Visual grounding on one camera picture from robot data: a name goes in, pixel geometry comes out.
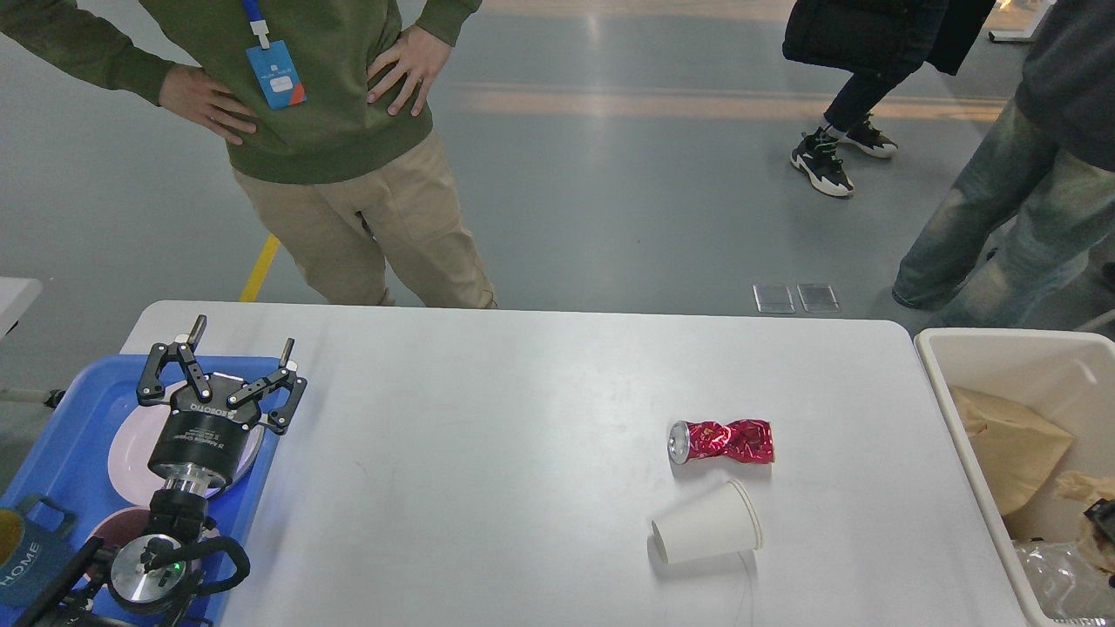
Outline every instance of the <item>white plate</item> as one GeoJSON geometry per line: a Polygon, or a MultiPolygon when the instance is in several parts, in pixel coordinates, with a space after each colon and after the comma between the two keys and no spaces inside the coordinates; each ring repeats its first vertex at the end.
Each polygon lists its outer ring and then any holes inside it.
{"type": "MultiPolygon", "coordinates": [[[[184,386],[185,382],[180,382],[167,386],[166,396],[169,397],[175,390],[184,386]]],[[[117,430],[113,437],[113,444],[108,447],[108,480],[113,488],[124,498],[125,501],[146,508],[151,504],[151,498],[156,490],[161,490],[164,480],[147,469],[151,453],[158,442],[158,434],[163,432],[166,418],[171,415],[168,405],[154,405],[151,407],[139,406],[128,414],[124,424],[117,430]]],[[[260,443],[263,442],[263,427],[256,425],[248,434],[248,444],[236,464],[236,472],[233,474],[233,485],[248,472],[255,461],[255,454],[260,451],[260,443]]],[[[205,493],[206,499],[213,498],[220,490],[211,489],[205,493]]]]}

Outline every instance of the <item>trash bin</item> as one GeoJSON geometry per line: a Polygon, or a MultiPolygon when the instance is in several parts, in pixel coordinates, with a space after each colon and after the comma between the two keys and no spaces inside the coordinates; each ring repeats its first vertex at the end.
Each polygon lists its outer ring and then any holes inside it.
{"type": "Polygon", "coordinates": [[[1038,606],[1011,540],[1075,541],[1087,505],[1054,499],[1053,478],[1069,470],[1115,476],[1115,343],[1073,331],[927,329],[914,345],[1022,612],[1035,627],[1057,626],[1038,606]],[[1076,436],[1053,478],[1006,518],[995,507],[950,385],[1021,403],[1076,436]]]}

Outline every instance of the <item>leg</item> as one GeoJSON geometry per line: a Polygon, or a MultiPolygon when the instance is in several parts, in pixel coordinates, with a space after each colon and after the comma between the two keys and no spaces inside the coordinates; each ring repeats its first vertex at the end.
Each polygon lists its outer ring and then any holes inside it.
{"type": "Polygon", "coordinates": [[[1059,151],[999,252],[930,325],[1018,326],[1040,299],[1084,271],[1088,250],[1113,229],[1115,172],[1059,151]]]}
{"type": "Polygon", "coordinates": [[[233,171],[263,225],[294,258],[306,282],[333,305],[394,305],[379,244],[359,216],[346,220],[314,185],[259,181],[233,171]]]}
{"type": "Polygon", "coordinates": [[[366,216],[391,269],[426,306],[495,307],[436,133],[380,170],[334,185],[334,204],[366,216]]]}
{"type": "Polygon", "coordinates": [[[933,49],[937,32],[949,8],[949,0],[925,0],[913,17],[910,38],[885,78],[853,75],[825,112],[825,120],[840,133],[847,133],[862,122],[886,94],[925,62],[933,49]]]}
{"type": "Polygon", "coordinates": [[[1056,154],[1057,145],[1008,103],[902,259],[895,300],[917,309],[947,302],[987,238],[1017,212],[1056,154]]]}

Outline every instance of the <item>sneaker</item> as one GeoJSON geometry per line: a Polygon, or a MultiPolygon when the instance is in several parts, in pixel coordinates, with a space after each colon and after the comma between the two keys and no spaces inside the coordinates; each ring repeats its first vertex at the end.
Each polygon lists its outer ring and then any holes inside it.
{"type": "Polygon", "coordinates": [[[802,133],[802,143],[789,154],[789,163],[808,175],[813,189],[822,194],[846,199],[855,191],[844,174],[844,162],[836,158],[836,138],[821,127],[813,135],[802,133]]]}
{"type": "Polygon", "coordinates": [[[842,144],[852,144],[875,158],[891,158],[899,152],[899,145],[871,125],[871,114],[841,137],[842,144]]]}

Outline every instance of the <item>blue tray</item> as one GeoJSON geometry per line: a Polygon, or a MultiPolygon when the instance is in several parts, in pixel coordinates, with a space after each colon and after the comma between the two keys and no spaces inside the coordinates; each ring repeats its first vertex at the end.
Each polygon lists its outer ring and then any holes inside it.
{"type": "MultiPolygon", "coordinates": [[[[81,370],[4,492],[0,507],[13,507],[29,493],[50,496],[78,514],[69,538],[75,550],[85,543],[97,523],[108,514],[132,507],[109,482],[108,447],[124,419],[138,406],[136,385],[146,360],[146,355],[114,355],[81,370]]],[[[221,372],[251,382],[274,372],[279,359],[200,356],[197,363],[206,373],[221,372]]],[[[163,383],[167,386],[183,378],[173,364],[163,373],[163,383]]],[[[285,392],[280,390],[265,399],[261,407],[264,412],[273,409],[280,401],[284,402],[285,396],[285,392]]],[[[236,485],[210,500],[209,514],[216,521],[222,536],[232,537],[241,544],[246,542],[278,443],[275,434],[264,432],[252,469],[236,485]]],[[[54,529],[61,517],[39,507],[32,510],[31,518],[54,529]]],[[[223,553],[210,556],[203,560],[202,567],[206,581],[224,579],[235,570],[223,553]]],[[[217,623],[227,594],[195,600],[186,615],[217,623]]],[[[0,625],[13,624],[21,611],[22,608],[0,605],[0,625]]],[[[156,625],[161,618],[161,615],[139,616],[124,611],[108,594],[107,586],[97,594],[94,612],[139,626],[156,625]]]]}

